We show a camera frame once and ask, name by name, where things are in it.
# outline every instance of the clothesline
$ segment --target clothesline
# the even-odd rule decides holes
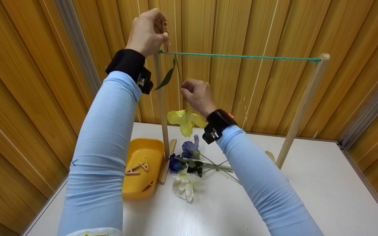
[[[208,53],[191,53],[191,52],[164,52],[158,51],[159,54],[174,54],[174,55],[193,55],[193,56],[208,56],[208,57],[227,57],[227,58],[259,58],[259,59],[282,59],[282,60],[309,60],[313,62],[321,61],[320,58],[292,58],[292,57],[270,57],[270,56],[250,56],[250,55],[230,55],[230,54],[208,54]]]

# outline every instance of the arm sleeve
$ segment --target arm sleeve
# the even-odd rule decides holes
[[[278,167],[242,129],[227,127],[217,144],[271,235],[323,235]]]
[[[122,184],[140,96],[123,72],[104,80],[78,136],[58,236],[101,227],[122,231]]]

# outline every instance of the purple flower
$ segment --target purple flower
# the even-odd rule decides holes
[[[192,141],[186,141],[182,145],[182,157],[185,158],[194,158],[199,159],[199,155],[201,152],[198,150],[199,148],[199,137],[195,134],[195,143]]]
[[[168,168],[172,173],[177,173],[183,169],[182,163],[180,162],[180,160],[176,159],[176,157],[180,157],[180,155],[176,155],[174,153],[170,155],[170,162],[168,163]]]

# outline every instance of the yellow tray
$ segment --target yellow tray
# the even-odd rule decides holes
[[[143,199],[151,196],[164,156],[164,143],[157,139],[133,139],[129,145],[126,170],[128,171],[147,159],[148,172],[138,168],[137,176],[127,176],[123,180],[122,196],[124,199]]]

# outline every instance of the white table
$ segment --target white table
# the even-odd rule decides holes
[[[189,140],[178,127],[169,127],[177,139],[175,153]],[[194,129],[201,137],[203,131]],[[284,138],[248,136],[264,151],[278,156]],[[132,138],[162,139],[161,126],[134,124]],[[214,162],[225,156],[216,144],[200,139],[199,150]],[[296,139],[282,172],[327,236],[378,235],[378,204],[333,142]],[[169,174],[150,199],[124,203],[125,236],[247,236],[269,235],[243,188],[224,173],[209,171],[202,192],[192,204],[176,197]],[[65,187],[28,231],[27,236],[56,235]]]

